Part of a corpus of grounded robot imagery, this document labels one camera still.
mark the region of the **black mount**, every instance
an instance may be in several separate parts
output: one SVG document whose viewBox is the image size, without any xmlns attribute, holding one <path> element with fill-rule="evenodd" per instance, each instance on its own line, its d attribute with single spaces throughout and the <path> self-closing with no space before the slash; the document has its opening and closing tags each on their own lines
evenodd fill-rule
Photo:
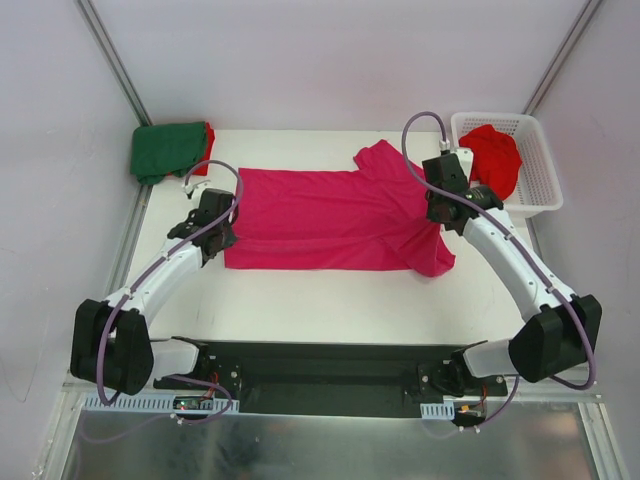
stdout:
<svg viewBox="0 0 640 480">
<path fill-rule="evenodd" d="M 229 209 L 233 199 L 233 194 L 229 192 L 205 189 L 198 208 L 189 212 L 187 220 L 173 227 L 167 237 L 185 239 L 205 228 Z M 232 222 L 225 218 L 220 224 L 192 240 L 192 244 L 202 251 L 203 265 L 218 252 L 236 242 L 231 225 L 238 218 L 237 212 L 236 209 Z M 78 307 L 71 346 L 70 370 L 74 377 L 96 382 L 98 346 L 112 310 L 106 300 L 85 300 Z M 104 385 L 127 395 L 135 395 L 146 385 L 153 370 L 153 352 L 147 323 L 136 309 L 120 311 L 113 323 L 112 331 L 115 329 L 116 336 L 107 341 Z M 207 347 L 188 339 L 178 339 L 198 346 L 200 352 L 194 378 L 208 378 L 205 373 L 208 375 L 211 368 L 208 365 Z"/>
<path fill-rule="evenodd" d="M 442 403 L 430 372 L 451 345 L 349 345 L 275 342 L 203 342 L 218 382 L 240 401 L 241 413 L 420 418 L 422 403 Z M 207 376 L 194 377 L 201 380 Z M 476 379 L 466 395 L 507 395 L 496 377 Z M 156 389 L 199 385 L 154 382 Z"/>
<path fill-rule="evenodd" d="M 205 228 L 231 207 L 233 199 L 233 194 L 224 190 L 205 189 L 200 197 L 198 208 L 191 210 L 184 222 L 180 222 L 173 227 L 169 231 L 167 238 L 185 239 L 198 230 Z M 233 246 L 238 240 L 231 229 L 231 226 L 238 219 L 238 212 L 238 207 L 236 207 L 231 222 L 227 217 L 218 225 L 191 241 L 193 245 L 200 247 L 203 265 L 215 257 L 218 252 Z"/>
<path fill-rule="evenodd" d="M 425 178 L 434 187 L 438 187 L 475 203 L 483 210 L 499 208 L 502 201 L 486 185 L 469 188 L 469 180 L 462 171 L 460 160 L 455 153 L 445 153 L 422 162 Z M 462 235 L 467 220 L 476 218 L 478 212 L 443 195 L 427 191 L 427 218 L 434 223 L 443 224 L 445 230 L 455 230 Z"/>
<path fill-rule="evenodd" d="M 485 342 L 474 343 L 455 350 L 451 353 L 448 361 L 437 364 L 429 372 L 429 384 L 443 395 L 451 395 L 452 397 L 463 397 L 469 395 L 469 391 L 477 390 L 478 385 L 481 385 L 485 379 L 471 375 L 463 354 L 468 348 L 481 343 Z"/>
<path fill-rule="evenodd" d="M 574 296 L 571 306 L 589 339 L 596 348 L 602 307 L 593 295 Z M 528 382 L 538 382 L 587 360 L 578 331 L 562 305 L 531 317 L 509 342 L 509 357 L 518 373 Z"/>
</svg>

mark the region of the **red cloth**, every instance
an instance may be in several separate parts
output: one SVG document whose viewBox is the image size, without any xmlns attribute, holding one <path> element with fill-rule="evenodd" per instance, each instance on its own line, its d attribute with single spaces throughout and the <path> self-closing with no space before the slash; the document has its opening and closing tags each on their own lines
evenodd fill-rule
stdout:
<svg viewBox="0 0 640 480">
<path fill-rule="evenodd" d="M 228 268 L 406 270 L 434 277 L 455 257 L 425 218 L 425 189 L 386 141 L 355 172 L 241 168 L 245 194 Z"/>
<path fill-rule="evenodd" d="M 492 125 L 483 125 L 471 130 L 459 143 L 473 151 L 471 180 L 488 185 L 500 200 L 506 200 L 516 188 L 522 165 L 515 140 L 497 132 Z"/>
<path fill-rule="evenodd" d="M 204 162 L 206 160 L 209 160 L 211 158 L 211 150 L 213 149 L 213 142 L 216 139 L 216 134 L 214 133 L 213 129 L 211 128 L 211 125 L 209 125 L 209 122 L 205 123 L 205 129 L 207 130 L 207 148 L 204 152 L 204 157 L 202 157 L 198 163 Z M 203 165 L 201 166 L 199 169 L 197 169 L 195 172 L 193 172 L 194 175 L 199 175 L 202 177 L 206 177 L 207 173 L 209 171 L 209 164 Z"/>
</svg>

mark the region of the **black joint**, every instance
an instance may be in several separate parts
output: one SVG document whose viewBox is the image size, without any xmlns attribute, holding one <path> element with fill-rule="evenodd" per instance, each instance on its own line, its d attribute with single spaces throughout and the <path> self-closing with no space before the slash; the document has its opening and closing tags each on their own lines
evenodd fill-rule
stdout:
<svg viewBox="0 0 640 480">
<path fill-rule="evenodd" d="M 571 306 L 594 350 L 602 317 L 600 303 L 593 295 L 576 296 Z M 514 367 L 522 378 L 532 383 L 587 360 L 578 330 L 565 307 L 543 306 L 540 310 L 509 342 L 509 357 Z"/>
<path fill-rule="evenodd" d="M 234 195 L 224 190 L 206 188 L 200 197 L 198 208 L 191 210 L 187 220 L 173 227 L 168 238 L 188 238 L 226 212 L 234 201 Z M 220 251 L 235 244 L 237 237 L 231 229 L 229 218 L 225 218 L 214 228 L 194 238 L 191 243 L 202 251 L 203 265 Z"/>
<path fill-rule="evenodd" d="M 486 185 L 469 188 L 467 179 L 460 160 L 455 153 L 446 153 L 439 157 L 422 162 L 427 181 L 441 190 L 462 197 L 474 203 L 483 210 L 490 208 L 503 208 L 502 201 Z M 446 230 L 455 230 L 462 235 L 464 227 L 470 218 L 476 218 L 478 212 L 459 201 L 445 197 L 444 195 L 427 192 L 427 219 L 440 223 Z"/>
<path fill-rule="evenodd" d="M 100 337 L 112 312 L 107 302 L 85 300 L 76 311 L 71 346 L 71 374 L 96 382 Z M 135 395 L 146 385 L 153 370 L 153 352 L 145 318 L 137 310 L 116 316 L 115 338 L 110 338 L 104 358 L 104 385 Z"/>
<path fill-rule="evenodd" d="M 429 384 L 440 393 L 453 397 L 462 397 L 469 390 L 474 389 L 478 381 L 471 375 L 464 361 L 464 352 L 475 345 L 478 344 L 453 352 L 448 363 L 439 365 L 431 372 Z"/>
</svg>

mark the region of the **plastic basket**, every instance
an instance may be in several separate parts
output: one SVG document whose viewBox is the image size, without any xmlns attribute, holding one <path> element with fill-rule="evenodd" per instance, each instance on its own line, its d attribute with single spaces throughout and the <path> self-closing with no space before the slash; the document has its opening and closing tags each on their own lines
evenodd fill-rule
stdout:
<svg viewBox="0 0 640 480">
<path fill-rule="evenodd" d="M 504 202 L 510 213 L 532 217 L 557 210 L 563 198 L 558 175 L 540 123 L 529 115 L 512 113 L 462 112 L 451 117 L 452 143 L 481 125 L 493 125 L 516 141 L 522 167 L 513 194 Z"/>
</svg>

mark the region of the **pink shirt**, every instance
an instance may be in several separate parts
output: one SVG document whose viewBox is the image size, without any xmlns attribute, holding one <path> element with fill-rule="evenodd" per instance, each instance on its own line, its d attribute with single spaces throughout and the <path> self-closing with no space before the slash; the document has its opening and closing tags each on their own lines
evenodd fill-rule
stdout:
<svg viewBox="0 0 640 480">
<path fill-rule="evenodd" d="M 354 160 L 355 172 L 241 168 L 239 240 L 224 252 L 226 267 L 450 270 L 455 257 L 426 219 L 426 190 L 402 155 L 381 140 Z"/>
</svg>

